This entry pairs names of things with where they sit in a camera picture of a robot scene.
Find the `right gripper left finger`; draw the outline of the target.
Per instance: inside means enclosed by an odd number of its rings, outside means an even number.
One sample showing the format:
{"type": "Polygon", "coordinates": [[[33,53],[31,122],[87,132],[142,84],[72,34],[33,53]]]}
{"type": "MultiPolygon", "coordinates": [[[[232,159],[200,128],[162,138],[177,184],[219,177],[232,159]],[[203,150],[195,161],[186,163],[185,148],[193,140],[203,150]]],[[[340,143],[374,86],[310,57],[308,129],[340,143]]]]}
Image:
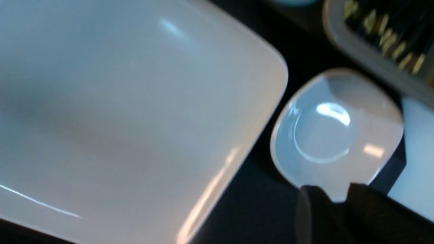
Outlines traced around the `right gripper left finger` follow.
{"type": "Polygon", "coordinates": [[[300,188],[295,214],[297,244],[355,244],[342,213],[317,186],[300,188]]]}

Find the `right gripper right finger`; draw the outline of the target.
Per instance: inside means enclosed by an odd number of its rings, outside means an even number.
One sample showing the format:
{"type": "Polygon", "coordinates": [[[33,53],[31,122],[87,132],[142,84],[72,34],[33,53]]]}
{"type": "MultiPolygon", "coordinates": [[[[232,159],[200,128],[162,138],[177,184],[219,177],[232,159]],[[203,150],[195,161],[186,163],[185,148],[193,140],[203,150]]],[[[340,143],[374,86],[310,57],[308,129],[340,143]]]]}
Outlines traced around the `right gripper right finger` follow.
{"type": "Polygon", "coordinates": [[[432,244],[433,222],[377,190],[352,183],[346,225],[360,244],[432,244]]]}

